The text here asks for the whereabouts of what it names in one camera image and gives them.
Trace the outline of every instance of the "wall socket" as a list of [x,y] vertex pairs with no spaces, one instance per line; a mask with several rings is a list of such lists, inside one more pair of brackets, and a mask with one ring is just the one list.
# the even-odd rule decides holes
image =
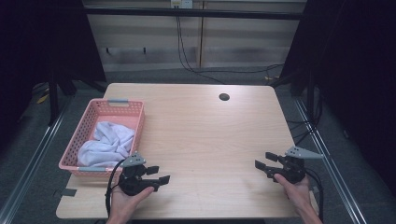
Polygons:
[[192,0],[171,0],[171,8],[192,8]]

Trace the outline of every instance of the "crumpled white fabric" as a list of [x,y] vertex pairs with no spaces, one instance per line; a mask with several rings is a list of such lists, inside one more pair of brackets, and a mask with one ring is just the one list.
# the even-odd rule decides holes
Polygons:
[[95,140],[85,142],[78,152],[78,166],[114,167],[129,156],[134,130],[102,121],[96,124]]

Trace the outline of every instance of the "person's right hand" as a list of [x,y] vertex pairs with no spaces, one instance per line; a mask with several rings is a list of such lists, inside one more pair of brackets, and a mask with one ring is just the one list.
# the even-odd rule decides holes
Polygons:
[[286,195],[305,224],[322,223],[311,204],[311,198],[309,196],[309,179],[307,176],[296,184],[291,184],[280,174],[275,174],[274,178],[283,186]]

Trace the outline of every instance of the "wooden table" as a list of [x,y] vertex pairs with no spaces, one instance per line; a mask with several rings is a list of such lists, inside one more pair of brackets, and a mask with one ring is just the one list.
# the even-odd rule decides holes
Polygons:
[[[230,96],[228,101],[219,98]],[[145,103],[139,153],[154,177],[170,175],[139,204],[136,219],[295,217],[283,189],[254,166],[266,151],[293,146],[271,87],[180,84],[111,84],[105,98]],[[71,175],[57,209],[60,218],[106,217],[106,179]]]

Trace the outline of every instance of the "pink basket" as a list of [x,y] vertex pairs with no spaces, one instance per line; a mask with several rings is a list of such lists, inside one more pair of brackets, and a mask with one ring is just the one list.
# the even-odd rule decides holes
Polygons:
[[[132,100],[92,99],[79,121],[64,155],[59,162],[59,168],[70,171],[73,175],[110,176],[113,167],[77,167],[78,151],[81,146],[93,139],[96,123],[110,121],[122,124],[134,130],[134,140],[130,153],[137,150],[144,123],[143,102]],[[115,177],[120,175],[119,168]]]

